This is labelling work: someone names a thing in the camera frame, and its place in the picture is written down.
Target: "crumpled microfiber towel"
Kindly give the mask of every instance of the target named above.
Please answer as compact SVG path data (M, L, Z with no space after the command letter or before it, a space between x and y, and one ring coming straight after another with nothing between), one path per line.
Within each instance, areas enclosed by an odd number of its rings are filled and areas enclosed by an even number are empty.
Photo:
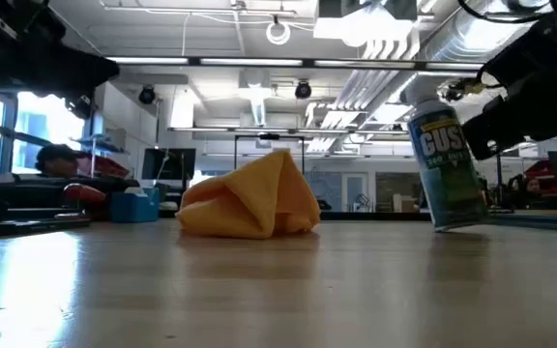
M286 151L276 151L188 189L177 217L182 233L267 239L319 223L315 196Z

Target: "person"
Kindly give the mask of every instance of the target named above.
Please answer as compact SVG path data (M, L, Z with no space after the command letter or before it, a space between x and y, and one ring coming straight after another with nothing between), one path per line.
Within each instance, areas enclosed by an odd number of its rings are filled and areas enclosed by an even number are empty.
M36 156L36 169L49 178L74 178L78 176L76 160L79 158L80 155L66 145L47 145Z
M36 169L40 174L13 174L5 173L0 175L0 184L15 183L19 180L47 180L47 179L71 179L78 177L78 162L83 156L67 145L49 144L36 155Z

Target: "wooden table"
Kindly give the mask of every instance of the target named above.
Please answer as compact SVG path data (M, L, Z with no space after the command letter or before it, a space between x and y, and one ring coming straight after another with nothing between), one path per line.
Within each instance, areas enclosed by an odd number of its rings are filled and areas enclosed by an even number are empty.
M557 347L557 233L327 222L181 238L177 222L0 240L2 347Z

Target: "black cable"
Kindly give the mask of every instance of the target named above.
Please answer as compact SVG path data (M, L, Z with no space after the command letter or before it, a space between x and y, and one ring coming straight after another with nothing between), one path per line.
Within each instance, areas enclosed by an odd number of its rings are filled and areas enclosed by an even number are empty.
M488 22L497 23L497 24L525 24L525 23L531 23L533 21L540 20L545 15L547 15L547 14L534 14L534 15L525 16L523 18L509 19L509 20L495 19L495 18L489 18L488 16L486 16L484 14L479 14L478 12L476 12L474 9L472 9L467 4L467 0L457 0L457 2L459 3L459 6L461 7L461 9L463 9L469 15L472 15L472 16L478 18L478 19L486 20ZM551 7L554 9L554 11L557 11L556 10L557 0L549 0L549 3L551 4Z

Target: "wall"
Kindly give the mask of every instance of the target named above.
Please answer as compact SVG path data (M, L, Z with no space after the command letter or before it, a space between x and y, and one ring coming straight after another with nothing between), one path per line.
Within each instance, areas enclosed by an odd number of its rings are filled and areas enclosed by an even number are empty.
M140 179L145 149L156 144L156 117L109 82L97 89L96 104L102 119L95 121L95 133L118 128L127 133L125 149L128 153L108 156L129 169L134 178Z
M170 107L165 103L161 112L161 124L167 125L170 120ZM195 170L204 171L230 171L233 169L233 140L196 140L191 133L167 131L161 128L159 143L166 148L196 148ZM264 154L267 149L256 149L253 142L241 141L238 143L240 154ZM401 155L402 147L394 147L395 155ZM411 146L406 147L404 155L411 155ZM292 144L291 153L298 167L301 166L300 148L297 143ZM222 156L206 156L204 154L221 154ZM257 159L257 157L238 157L237 165L242 166L246 162ZM512 176L523 172L533 160L527 159L503 159L503 180L507 182ZM497 172L495 159L489 159L475 163L476 169L487 179L490 185L497 184ZM375 206L377 196L377 173L418 173L419 165L413 158L387 157L371 159L306 159L306 177L313 193L324 198L333 206L340 207L341 175L343 173L364 173L367 176L367 196L371 204Z

